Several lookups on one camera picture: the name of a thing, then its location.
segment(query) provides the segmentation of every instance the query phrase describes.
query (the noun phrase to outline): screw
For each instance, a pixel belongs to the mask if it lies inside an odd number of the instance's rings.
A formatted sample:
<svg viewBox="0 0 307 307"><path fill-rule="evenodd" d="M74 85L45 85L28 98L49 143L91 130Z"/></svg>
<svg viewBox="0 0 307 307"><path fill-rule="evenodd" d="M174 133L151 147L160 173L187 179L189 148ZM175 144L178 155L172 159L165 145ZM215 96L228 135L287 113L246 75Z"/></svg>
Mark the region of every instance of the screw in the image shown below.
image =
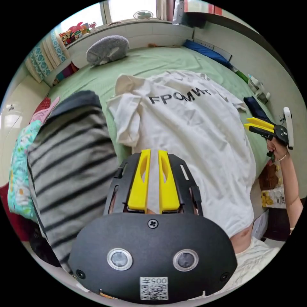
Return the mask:
<svg viewBox="0 0 307 307"><path fill-rule="evenodd" d="M228 275L229 275L228 272L224 273L224 274L221 276L220 281L225 281L225 280L227 279Z"/></svg>
<svg viewBox="0 0 307 307"><path fill-rule="evenodd" d="M81 270L76 270L76 275L81 279L85 279L85 274Z"/></svg>
<svg viewBox="0 0 307 307"><path fill-rule="evenodd" d="M157 228L158 224L159 223L158 223L157 220L149 220L148 223L147 223L148 227L151 228L151 229Z"/></svg>

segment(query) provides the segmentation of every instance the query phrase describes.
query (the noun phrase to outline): qr code label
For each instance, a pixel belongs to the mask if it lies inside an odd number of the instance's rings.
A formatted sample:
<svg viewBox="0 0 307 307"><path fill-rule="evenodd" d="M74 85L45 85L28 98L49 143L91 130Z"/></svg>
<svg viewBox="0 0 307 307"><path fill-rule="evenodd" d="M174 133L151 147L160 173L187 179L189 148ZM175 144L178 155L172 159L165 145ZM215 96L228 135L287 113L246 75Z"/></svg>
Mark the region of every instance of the qr code label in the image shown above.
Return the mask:
<svg viewBox="0 0 307 307"><path fill-rule="evenodd" d="M140 277L140 298L147 301L168 300L168 278Z"/></svg>

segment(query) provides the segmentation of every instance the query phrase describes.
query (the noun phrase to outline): small fan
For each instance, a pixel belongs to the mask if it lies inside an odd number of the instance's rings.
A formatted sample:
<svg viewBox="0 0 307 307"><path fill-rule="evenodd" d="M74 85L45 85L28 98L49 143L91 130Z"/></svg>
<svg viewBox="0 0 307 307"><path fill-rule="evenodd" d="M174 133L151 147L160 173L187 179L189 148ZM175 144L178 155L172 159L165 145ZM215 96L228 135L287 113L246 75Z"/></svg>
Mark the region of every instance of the small fan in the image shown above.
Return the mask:
<svg viewBox="0 0 307 307"><path fill-rule="evenodd" d="M150 11L138 11L133 15L136 20L150 20L153 16L153 13Z"/></svg>

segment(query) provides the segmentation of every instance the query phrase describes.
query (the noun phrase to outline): gray plush toy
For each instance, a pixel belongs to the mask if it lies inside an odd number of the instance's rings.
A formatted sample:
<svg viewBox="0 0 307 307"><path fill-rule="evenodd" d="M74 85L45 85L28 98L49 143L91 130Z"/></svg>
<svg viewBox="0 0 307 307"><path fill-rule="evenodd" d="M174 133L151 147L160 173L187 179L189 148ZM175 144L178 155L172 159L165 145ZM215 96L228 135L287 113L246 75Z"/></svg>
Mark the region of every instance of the gray plush toy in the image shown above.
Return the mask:
<svg viewBox="0 0 307 307"><path fill-rule="evenodd" d="M99 66L124 58L128 49L128 39L111 35L94 43L86 52L86 59L91 65Z"/></svg>

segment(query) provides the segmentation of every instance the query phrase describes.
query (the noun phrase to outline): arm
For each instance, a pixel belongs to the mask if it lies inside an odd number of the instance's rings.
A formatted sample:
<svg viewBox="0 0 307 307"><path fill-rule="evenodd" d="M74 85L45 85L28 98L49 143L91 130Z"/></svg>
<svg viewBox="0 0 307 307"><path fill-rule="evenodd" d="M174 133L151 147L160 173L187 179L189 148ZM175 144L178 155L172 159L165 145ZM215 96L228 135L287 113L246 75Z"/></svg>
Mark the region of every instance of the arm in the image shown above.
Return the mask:
<svg viewBox="0 0 307 307"><path fill-rule="evenodd" d="M287 153L287 156L280 161L280 167L284 182L286 209L289 217L290 228L294 228L302 213L303 204L299 198L298 182L294 164L289 153Z"/></svg>
<svg viewBox="0 0 307 307"><path fill-rule="evenodd" d="M280 160L286 209L290 222L290 230L292 230L303 210L303 204L298 193L298 182L294 164L287 148L281 145L277 139L273 138L272 141L267 141L267 147L270 151L274 152L276 159Z"/></svg>

